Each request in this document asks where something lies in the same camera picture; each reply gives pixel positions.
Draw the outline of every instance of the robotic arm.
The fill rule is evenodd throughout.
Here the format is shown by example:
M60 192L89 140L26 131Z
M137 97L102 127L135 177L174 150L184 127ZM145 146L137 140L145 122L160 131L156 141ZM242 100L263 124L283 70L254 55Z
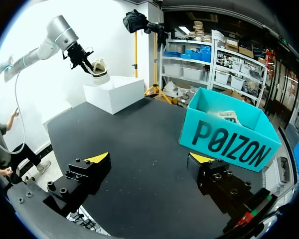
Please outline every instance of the robotic arm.
M11 64L10 60L0 63L0 74L4 71L4 80L6 82L37 61L46 60L55 55L59 49L62 51L63 59L70 57L73 64L72 69L80 65L86 73L93 74L93 66L87 59L93 51L84 51L82 46L77 42L79 37L62 15L51 20L47 26L47 32L47 38L40 47L25 54L13 64Z

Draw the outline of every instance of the metal shelving unit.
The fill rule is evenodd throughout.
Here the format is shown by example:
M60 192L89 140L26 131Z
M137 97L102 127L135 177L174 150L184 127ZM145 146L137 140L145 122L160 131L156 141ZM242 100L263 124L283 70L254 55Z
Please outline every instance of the metal shelving unit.
M177 78L177 79L181 79L184 81L191 81L191 82L195 82L195 83L199 83L202 85L207 86L208 89L212 90L214 87L215 88L220 88L220 89L230 89L230 90L235 90L237 91L239 94L246 96L248 98L250 98L251 100L255 101L256 107L259 107L265 86L266 86L266 78L267 78L267 68L265 66L265 64L258 62L248 56L242 55L240 53L234 52L234 51L230 51L221 47L218 47L218 40L212 40L212 42L202 42L202 41L187 41L187 40L173 40L173 39L168 39L166 40L167 45L166 47L163 49L161 48L160 50L160 63L159 63L159 86L162 87L162 78L163 77L167 77L167 81L169 81L170 78ZM170 48L171 44L178 44L178 45L206 45L206 46L211 46L211 62L204 62L204 61L199 61L199 60L192 60L192 59L184 59L184 58L180 58L180 57L167 57L167 56L163 56L163 52L166 49ZM264 77L259 80L256 79L248 74L242 73L240 71L236 71L224 66L220 66L216 64L217 61L217 53L221 51L221 52L225 52L228 54L233 55L234 57L238 57L241 60L244 60L246 62L248 62L251 65L256 65L257 67L262 67L262 71L264 72ZM180 61L184 64L186 64L186 62L191 62L191 63L196 63L196 64L201 64L202 67L205 65L210 66L210 71L209 71L209 77L208 77L208 81L193 81L193 80L189 80L189 79L185 79L183 76L182 77L175 77L175 76L169 76L163 73L162 67L163 67L163 61ZM256 82L259 85L262 85L261 91L259 93L259 95L253 96L251 94L248 94L247 92L243 92L243 91L239 91L233 87L231 87L230 85L224 85L224 84L220 84L218 82L215 81L215 75L216 75L216 70L217 71L228 71L234 74L237 74L238 76L243 76L245 78L248 78L254 82Z

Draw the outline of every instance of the white pedestal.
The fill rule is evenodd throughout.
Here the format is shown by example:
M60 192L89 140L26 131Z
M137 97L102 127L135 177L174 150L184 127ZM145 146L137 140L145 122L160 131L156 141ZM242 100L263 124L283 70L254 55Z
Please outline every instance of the white pedestal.
M144 80L135 77L111 76L103 85L84 85L86 101L114 115L144 97Z

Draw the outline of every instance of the person's hand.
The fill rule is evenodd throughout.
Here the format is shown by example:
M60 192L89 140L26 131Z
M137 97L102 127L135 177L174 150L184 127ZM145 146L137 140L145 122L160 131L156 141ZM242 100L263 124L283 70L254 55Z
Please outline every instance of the person's hand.
M11 177L11 175L13 174L13 171L12 170L9 171L9 168L6 168L6 169L3 170L3 174L5 176Z
M16 108L15 111L13 112L12 116L18 117L18 115L19 115L18 108Z

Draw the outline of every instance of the teal box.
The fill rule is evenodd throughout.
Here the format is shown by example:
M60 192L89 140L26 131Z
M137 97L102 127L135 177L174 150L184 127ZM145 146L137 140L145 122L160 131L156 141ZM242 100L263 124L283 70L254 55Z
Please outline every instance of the teal box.
M234 111L243 126L208 111ZM188 105L179 143L256 172L281 145L272 124L259 108L204 88L199 88Z

